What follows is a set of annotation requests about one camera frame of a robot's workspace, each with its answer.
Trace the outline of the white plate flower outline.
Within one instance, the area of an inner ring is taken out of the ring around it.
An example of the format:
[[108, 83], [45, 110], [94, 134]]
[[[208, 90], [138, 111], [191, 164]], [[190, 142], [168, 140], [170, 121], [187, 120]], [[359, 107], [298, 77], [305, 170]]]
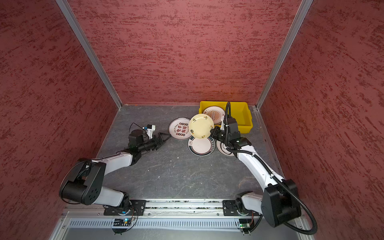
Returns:
[[228, 151], [228, 150], [227, 150], [227, 146], [226, 146], [224, 143], [220, 142], [220, 141], [216, 141], [216, 147], [217, 147], [218, 151], [219, 151], [222, 155], [224, 155], [224, 156], [226, 156], [226, 157], [234, 157], [234, 156], [235, 156], [233, 153], [231, 153], [230, 151]]

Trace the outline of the cream plate small flowers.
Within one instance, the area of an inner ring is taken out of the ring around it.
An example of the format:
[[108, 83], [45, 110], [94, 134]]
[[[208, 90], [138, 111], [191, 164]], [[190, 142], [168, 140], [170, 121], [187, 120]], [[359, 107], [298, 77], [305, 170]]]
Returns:
[[189, 132], [194, 138], [205, 139], [211, 135], [211, 130], [215, 127], [212, 118], [206, 114], [193, 116], [189, 123]]

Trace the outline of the orange sunburst plate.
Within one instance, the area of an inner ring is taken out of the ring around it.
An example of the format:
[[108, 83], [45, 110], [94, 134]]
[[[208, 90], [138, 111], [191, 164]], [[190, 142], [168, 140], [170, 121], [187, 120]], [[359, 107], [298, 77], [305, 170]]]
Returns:
[[203, 114], [208, 115], [215, 125], [220, 125], [225, 117], [225, 110], [218, 106], [211, 106], [203, 111]]

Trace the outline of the green rim plate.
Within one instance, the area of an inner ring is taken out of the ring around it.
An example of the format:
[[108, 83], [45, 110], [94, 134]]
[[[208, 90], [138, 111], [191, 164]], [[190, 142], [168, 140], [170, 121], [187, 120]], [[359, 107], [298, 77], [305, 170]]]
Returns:
[[215, 150], [215, 147], [216, 143], [212, 137], [197, 139], [191, 136], [188, 141], [190, 152], [199, 157], [210, 155]]

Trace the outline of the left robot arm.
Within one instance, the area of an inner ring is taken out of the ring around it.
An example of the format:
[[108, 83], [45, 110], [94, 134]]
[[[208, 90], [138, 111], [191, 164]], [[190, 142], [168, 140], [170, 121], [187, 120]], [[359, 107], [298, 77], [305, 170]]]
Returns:
[[129, 134], [129, 144], [114, 155], [99, 159], [80, 159], [64, 177], [59, 196], [71, 204], [102, 205], [127, 213], [132, 209], [127, 193], [104, 187], [104, 177], [119, 169], [132, 166], [144, 153], [158, 150], [172, 136], [166, 133], [154, 134], [144, 128]]

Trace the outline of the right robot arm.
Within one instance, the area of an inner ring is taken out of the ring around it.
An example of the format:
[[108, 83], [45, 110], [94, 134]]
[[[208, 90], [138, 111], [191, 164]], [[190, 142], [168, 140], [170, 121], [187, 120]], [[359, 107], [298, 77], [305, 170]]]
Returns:
[[302, 215], [301, 205], [284, 187], [295, 194], [297, 187], [291, 180], [286, 181], [259, 156], [251, 142], [242, 137], [237, 121], [226, 116], [222, 126], [211, 130], [211, 136], [223, 143], [228, 152], [234, 154], [252, 173], [263, 195], [247, 193], [241, 196], [244, 209], [260, 213], [272, 227], [277, 227]]

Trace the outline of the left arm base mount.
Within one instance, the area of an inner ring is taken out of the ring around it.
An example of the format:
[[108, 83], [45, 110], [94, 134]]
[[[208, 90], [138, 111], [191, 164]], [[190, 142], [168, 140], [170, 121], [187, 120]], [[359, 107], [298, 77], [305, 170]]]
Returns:
[[104, 216], [118, 216], [118, 217], [142, 216], [144, 214], [147, 201], [146, 200], [126, 200], [123, 203], [127, 205], [124, 207], [113, 207], [113, 206], [103, 205]]

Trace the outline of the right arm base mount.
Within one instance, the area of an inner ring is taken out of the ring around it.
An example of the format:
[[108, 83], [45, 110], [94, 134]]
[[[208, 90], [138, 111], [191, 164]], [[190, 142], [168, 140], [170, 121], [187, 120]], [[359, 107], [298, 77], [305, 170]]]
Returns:
[[223, 214], [226, 217], [249, 216], [250, 211], [239, 209], [236, 200], [223, 200]]

